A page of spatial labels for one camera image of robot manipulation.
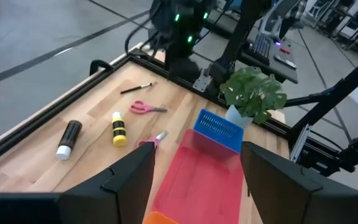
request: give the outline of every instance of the blue plastic basket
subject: blue plastic basket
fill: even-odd
[[[202,109],[193,129],[238,153],[241,152],[244,130],[218,115]]]

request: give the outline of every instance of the red plastic bin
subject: red plastic bin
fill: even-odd
[[[152,210],[179,224],[237,224],[243,180],[238,153],[189,129]]]

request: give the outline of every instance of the concrete floor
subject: concrete floor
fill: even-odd
[[[124,39],[147,18],[151,2],[0,0],[0,134],[86,78],[92,59],[111,61],[122,54]],[[323,91],[358,65],[358,55],[342,51],[308,27],[290,30],[287,37],[294,43],[299,79],[297,85],[283,84],[289,98]],[[146,38],[147,31],[142,29],[130,45]],[[195,47],[201,56],[192,59],[206,67],[226,44],[226,39],[209,34]],[[236,63],[237,68],[245,66]],[[294,125],[312,107],[285,108],[287,124]],[[346,98],[336,108],[313,130],[345,148],[350,139],[358,137],[358,105]],[[357,177],[358,170],[331,178],[358,189]]]

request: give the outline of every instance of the wooden tabletop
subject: wooden tabletop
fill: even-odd
[[[163,60],[163,57],[163,53],[157,54],[160,60]],[[80,88],[89,79],[72,90]],[[119,93],[154,81],[158,84],[151,88],[125,95]],[[168,112],[142,115],[131,113],[129,106],[135,100],[165,107]],[[146,210],[148,214],[185,130],[193,127],[202,108],[220,116],[225,113],[225,109],[220,106],[144,67],[128,62],[0,157],[0,192],[63,192],[115,163],[135,149],[140,140],[155,137],[163,130],[167,130],[169,134],[160,143],[155,158],[153,186]],[[125,147],[118,148],[112,144],[111,115],[115,111],[120,111],[124,115],[128,139]],[[272,115],[281,122],[285,121],[284,115],[278,111],[273,111]],[[67,123],[73,119],[81,121],[83,128],[69,160],[60,161],[55,157],[57,144]],[[288,158],[286,140],[254,124],[246,129],[244,140],[252,141]],[[261,223],[252,198],[247,197],[245,181],[240,223]]]

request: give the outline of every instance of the pink scissors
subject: pink scissors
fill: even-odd
[[[160,141],[165,138],[168,134],[168,131],[163,131],[161,132],[157,137],[155,137],[155,139],[148,139],[148,140],[143,140],[141,141],[138,146],[141,146],[142,144],[144,144],[145,142],[154,142],[154,146],[155,146],[155,150],[157,150],[158,148],[158,144],[160,143]]]
[[[149,111],[157,111],[157,112],[167,112],[168,110],[165,108],[155,108],[153,106],[149,106],[145,103],[143,103],[143,101],[137,100],[135,101],[132,105],[130,110],[134,113],[139,113],[139,114],[144,114],[147,113]]]

